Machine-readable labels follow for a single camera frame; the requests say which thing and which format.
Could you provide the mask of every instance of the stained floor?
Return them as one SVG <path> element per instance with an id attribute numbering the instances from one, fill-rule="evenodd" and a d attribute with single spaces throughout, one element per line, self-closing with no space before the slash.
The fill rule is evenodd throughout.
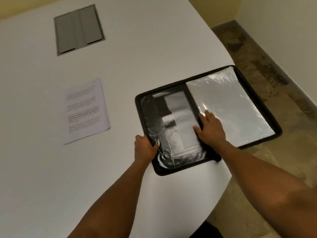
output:
<path id="1" fill-rule="evenodd" d="M 213 31 L 283 129 L 278 139 L 247 151 L 302 178 L 317 191 L 316 107 L 235 21 Z M 279 237 L 233 179 L 207 221 L 224 238 Z"/>

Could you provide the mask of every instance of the white table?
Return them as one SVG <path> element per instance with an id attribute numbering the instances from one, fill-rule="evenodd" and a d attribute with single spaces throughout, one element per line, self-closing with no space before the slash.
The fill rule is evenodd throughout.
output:
<path id="1" fill-rule="evenodd" d="M 106 40 L 56 56 L 53 18 L 95 3 Z M 136 95 L 233 64 L 188 0 L 63 0 L 0 22 L 0 237 L 66 237 L 129 167 Z M 62 145 L 59 92 L 100 77 L 112 127 Z M 231 177 L 212 162 L 142 183 L 131 237 L 189 237 Z"/>

